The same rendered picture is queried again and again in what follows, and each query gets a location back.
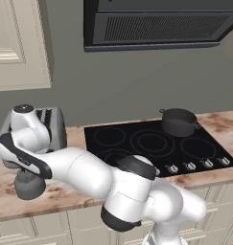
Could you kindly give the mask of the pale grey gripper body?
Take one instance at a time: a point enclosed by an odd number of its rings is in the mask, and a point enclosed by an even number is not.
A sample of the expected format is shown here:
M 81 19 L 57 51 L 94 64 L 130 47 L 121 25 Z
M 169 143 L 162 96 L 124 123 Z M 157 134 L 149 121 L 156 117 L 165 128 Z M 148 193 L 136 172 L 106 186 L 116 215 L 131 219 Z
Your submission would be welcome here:
M 18 164 L 10 162 L 10 161 L 2 160 L 2 162 L 3 162 L 4 166 L 6 168 L 9 168 L 9 169 L 21 168 Z

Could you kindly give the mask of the dark grey kettle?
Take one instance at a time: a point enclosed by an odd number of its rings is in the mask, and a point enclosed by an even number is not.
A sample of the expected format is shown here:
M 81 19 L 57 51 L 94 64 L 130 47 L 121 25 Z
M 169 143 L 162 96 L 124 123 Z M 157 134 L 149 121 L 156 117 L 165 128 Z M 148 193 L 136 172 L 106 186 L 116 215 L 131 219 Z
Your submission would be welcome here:
M 43 178 L 20 169 L 14 179 L 14 188 L 20 199 L 34 200 L 46 190 L 46 183 Z

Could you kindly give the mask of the silver toaster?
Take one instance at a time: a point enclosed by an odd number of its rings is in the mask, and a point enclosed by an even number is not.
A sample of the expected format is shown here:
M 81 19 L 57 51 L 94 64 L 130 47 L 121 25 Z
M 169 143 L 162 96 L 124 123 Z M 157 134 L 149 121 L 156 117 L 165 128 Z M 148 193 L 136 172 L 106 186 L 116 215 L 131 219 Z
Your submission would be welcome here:
M 50 144 L 41 148 L 41 152 L 67 147 L 64 118 L 58 107 L 34 108 L 29 104 L 16 105 L 5 119 L 0 136 L 25 127 L 40 128 L 42 125 L 49 131 Z

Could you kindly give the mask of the cream base cupboard front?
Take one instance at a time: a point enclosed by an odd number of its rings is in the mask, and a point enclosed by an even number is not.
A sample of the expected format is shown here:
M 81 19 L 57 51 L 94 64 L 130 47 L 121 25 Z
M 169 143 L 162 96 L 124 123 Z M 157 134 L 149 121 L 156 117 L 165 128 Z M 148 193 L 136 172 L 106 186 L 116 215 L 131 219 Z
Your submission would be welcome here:
M 72 245 L 66 212 L 54 212 L 34 216 L 32 222 L 38 238 L 53 238 L 58 245 L 61 245 L 58 239 L 63 238 L 64 245 Z
M 26 218 L 0 222 L 0 245 L 29 240 L 35 237 L 34 229 Z
M 233 183 L 193 189 L 207 205 L 206 216 L 198 223 L 181 226 L 188 245 L 227 245 L 233 227 Z
M 73 245 L 110 245 L 110 230 L 101 219 L 101 207 L 67 212 Z

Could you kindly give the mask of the black hob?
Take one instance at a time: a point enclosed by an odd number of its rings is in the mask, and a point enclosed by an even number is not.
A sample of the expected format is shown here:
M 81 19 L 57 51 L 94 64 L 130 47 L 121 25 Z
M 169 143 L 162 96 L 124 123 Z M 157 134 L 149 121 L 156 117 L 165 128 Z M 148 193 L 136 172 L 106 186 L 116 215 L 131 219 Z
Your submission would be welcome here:
M 86 148 L 111 166 L 129 155 L 146 157 L 160 170 L 160 177 L 219 169 L 233 165 L 233 159 L 226 150 L 204 129 L 196 129 L 186 138 L 171 136 L 161 129 L 160 121 L 133 122 L 86 127 L 84 130 Z M 226 157 L 229 166 L 220 158 Z M 209 159 L 214 166 L 207 168 L 202 160 Z M 195 170 L 186 168 L 192 162 Z M 178 173 L 170 173 L 167 166 L 175 165 Z

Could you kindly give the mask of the dark grey pot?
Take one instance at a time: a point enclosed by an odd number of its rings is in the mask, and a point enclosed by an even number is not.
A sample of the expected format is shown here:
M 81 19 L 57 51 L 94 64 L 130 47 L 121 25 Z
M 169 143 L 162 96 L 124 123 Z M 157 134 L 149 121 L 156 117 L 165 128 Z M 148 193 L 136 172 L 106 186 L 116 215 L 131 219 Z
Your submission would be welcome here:
M 197 116 L 186 109 L 160 109 L 159 112 L 162 114 L 161 128 L 171 136 L 189 137 L 201 128 Z

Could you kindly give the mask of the black range hood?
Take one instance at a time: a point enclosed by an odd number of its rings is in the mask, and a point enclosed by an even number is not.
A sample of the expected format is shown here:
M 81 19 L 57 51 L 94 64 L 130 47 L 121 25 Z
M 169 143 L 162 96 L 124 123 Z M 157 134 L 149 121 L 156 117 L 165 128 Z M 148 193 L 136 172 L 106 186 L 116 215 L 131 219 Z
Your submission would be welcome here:
M 233 31 L 233 0 L 83 0 L 87 52 L 210 48 Z

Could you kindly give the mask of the cream wall cupboard door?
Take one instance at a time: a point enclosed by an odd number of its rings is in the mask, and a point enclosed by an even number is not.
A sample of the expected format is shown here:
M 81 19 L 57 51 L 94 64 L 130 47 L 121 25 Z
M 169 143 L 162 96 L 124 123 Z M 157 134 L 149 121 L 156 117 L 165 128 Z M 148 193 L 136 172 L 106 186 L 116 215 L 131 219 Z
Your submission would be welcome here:
M 0 0 L 0 91 L 51 82 L 38 0 Z

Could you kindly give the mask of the cream wall cupboard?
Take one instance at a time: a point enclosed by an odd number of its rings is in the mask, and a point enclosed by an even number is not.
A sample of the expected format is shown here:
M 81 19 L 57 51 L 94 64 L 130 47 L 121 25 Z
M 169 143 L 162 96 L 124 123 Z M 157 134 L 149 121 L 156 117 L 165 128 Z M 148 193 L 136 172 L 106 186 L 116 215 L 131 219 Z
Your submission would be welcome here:
M 233 59 L 233 32 L 226 38 L 223 52 L 226 56 Z

